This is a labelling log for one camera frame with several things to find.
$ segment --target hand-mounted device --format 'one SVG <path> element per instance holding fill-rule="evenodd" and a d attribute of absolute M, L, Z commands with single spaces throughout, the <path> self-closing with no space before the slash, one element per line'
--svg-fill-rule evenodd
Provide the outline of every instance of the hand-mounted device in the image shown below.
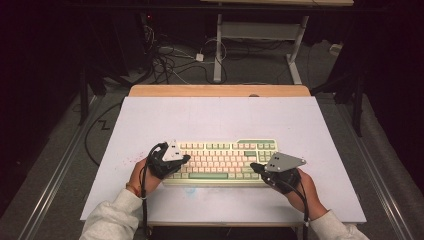
<path fill-rule="evenodd" d="M 159 179 L 180 170 L 181 165 L 190 160 L 189 155 L 183 155 L 175 140 L 157 145 L 159 150 L 152 151 L 147 157 L 147 166 L 150 172 Z"/>
<path fill-rule="evenodd" d="M 304 164 L 306 164 L 304 159 L 276 152 L 271 156 L 271 159 L 266 165 L 251 163 L 250 167 L 255 173 L 260 174 L 262 180 L 277 192 L 287 194 L 293 191 L 299 196 L 305 209 L 303 218 L 303 239 L 308 239 L 307 222 L 309 219 L 309 209 L 306 194 L 305 191 L 303 191 L 302 194 L 297 190 L 297 186 L 299 184 L 302 185 L 297 167 Z"/>
<path fill-rule="evenodd" d="M 190 160 L 190 156 L 181 153 L 175 140 L 156 144 L 147 155 L 146 165 L 140 172 L 141 198 L 143 199 L 143 229 L 146 239 L 150 239 L 150 232 L 147 227 L 147 168 L 155 177 L 164 179 L 166 176 L 180 170 L 181 165 L 187 163 L 188 160 Z"/>

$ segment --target black glove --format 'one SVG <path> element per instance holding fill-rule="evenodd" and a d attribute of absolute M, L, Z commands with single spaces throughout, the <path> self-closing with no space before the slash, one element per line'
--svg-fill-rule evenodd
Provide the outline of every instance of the black glove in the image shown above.
<path fill-rule="evenodd" d="M 164 179 L 166 176 L 177 172 L 181 169 L 181 165 L 185 164 L 190 160 L 190 155 L 183 155 L 181 160 L 174 161 L 163 161 L 163 155 L 168 149 L 168 144 L 162 147 L 159 151 L 155 151 L 147 159 L 147 166 L 150 172 L 159 179 Z"/>
<path fill-rule="evenodd" d="M 262 180 L 272 189 L 287 194 L 296 189 L 300 183 L 300 174 L 297 168 L 292 168 L 284 172 L 268 172 L 265 171 L 265 165 L 259 163 L 251 163 L 250 167 L 255 173 L 261 175 Z"/>

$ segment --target table leg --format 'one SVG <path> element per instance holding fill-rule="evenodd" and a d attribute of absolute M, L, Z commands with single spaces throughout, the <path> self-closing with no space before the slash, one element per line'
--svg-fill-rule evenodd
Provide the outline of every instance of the table leg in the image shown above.
<path fill-rule="evenodd" d="M 221 40 L 222 40 L 222 14 L 218 14 L 218 21 L 216 24 L 216 54 L 215 54 L 215 67 L 213 71 L 213 81 L 215 83 L 221 82 L 221 64 L 222 64 L 222 52 L 221 52 Z"/>
<path fill-rule="evenodd" d="M 290 74 L 293 79 L 294 84 L 302 84 L 302 81 L 300 80 L 299 71 L 296 67 L 296 56 L 299 52 L 300 44 L 302 43 L 303 35 L 305 34 L 306 25 L 308 23 L 309 16 L 304 16 L 302 18 L 302 23 L 299 26 L 299 29 L 297 31 L 296 40 L 294 42 L 294 48 L 292 54 L 287 54 L 287 64 L 290 69 Z"/>

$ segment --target table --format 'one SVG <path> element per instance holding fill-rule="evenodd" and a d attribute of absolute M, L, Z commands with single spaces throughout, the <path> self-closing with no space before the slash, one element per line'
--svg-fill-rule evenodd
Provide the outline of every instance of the table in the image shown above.
<path fill-rule="evenodd" d="M 353 0 L 202 0 L 207 2 L 226 3 L 253 3 L 274 5 L 306 5 L 306 6 L 352 6 Z M 287 64 L 294 84 L 302 84 L 296 67 L 296 57 L 302 43 L 309 16 L 303 16 L 300 24 L 275 24 L 275 23 L 251 23 L 251 22 L 223 22 L 222 14 L 218 14 L 216 57 L 214 66 L 214 78 L 216 83 L 221 82 L 222 70 L 222 38 L 249 38 L 271 40 L 294 40 L 291 54 L 286 55 Z"/>
<path fill-rule="evenodd" d="M 261 97 L 247 97 L 252 94 Z M 238 122 L 248 115 L 250 121 Z M 154 144 L 170 136 L 243 138 L 248 136 L 243 135 L 244 128 L 250 129 L 248 135 L 275 137 L 280 151 L 307 159 L 302 169 L 314 177 L 322 202 L 341 221 L 366 221 L 318 104 L 307 89 L 244 85 L 134 86 L 122 106 L 81 220 L 101 201 L 116 197 L 134 163 Z M 148 197 L 148 212 L 151 226 L 269 227 L 303 222 L 303 215 L 270 188 L 160 185 Z"/>

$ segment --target hand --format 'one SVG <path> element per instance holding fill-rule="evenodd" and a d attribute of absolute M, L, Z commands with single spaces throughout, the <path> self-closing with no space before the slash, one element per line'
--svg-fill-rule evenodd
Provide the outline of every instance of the hand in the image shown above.
<path fill-rule="evenodd" d="M 302 185 L 299 184 L 297 186 L 297 190 L 303 195 L 303 191 L 305 191 L 306 199 L 308 202 L 308 209 L 309 209 L 309 218 L 313 221 L 317 218 L 320 218 L 324 214 L 328 212 L 328 210 L 321 204 L 319 198 L 317 189 L 315 187 L 314 181 L 312 180 L 311 176 L 309 176 L 307 173 L 303 172 L 299 168 L 297 169 L 299 171 Z M 285 194 L 290 202 L 290 204 L 296 208 L 297 210 L 301 212 L 305 212 L 305 206 L 303 205 L 303 201 L 300 199 L 300 197 L 295 192 L 290 192 L 288 194 Z"/>
<path fill-rule="evenodd" d="M 141 171 L 144 172 L 143 167 L 146 164 L 146 158 L 137 162 L 134 166 L 134 169 L 131 173 L 130 180 L 128 181 L 128 184 L 130 186 L 127 186 L 126 189 L 132 193 L 134 193 L 136 196 L 140 196 L 141 194 L 141 182 L 140 182 L 140 176 L 143 177 L 143 173 L 140 174 Z M 154 175 L 151 174 L 150 170 L 147 169 L 146 172 L 146 194 L 153 192 L 157 186 L 160 184 L 161 180 Z"/>

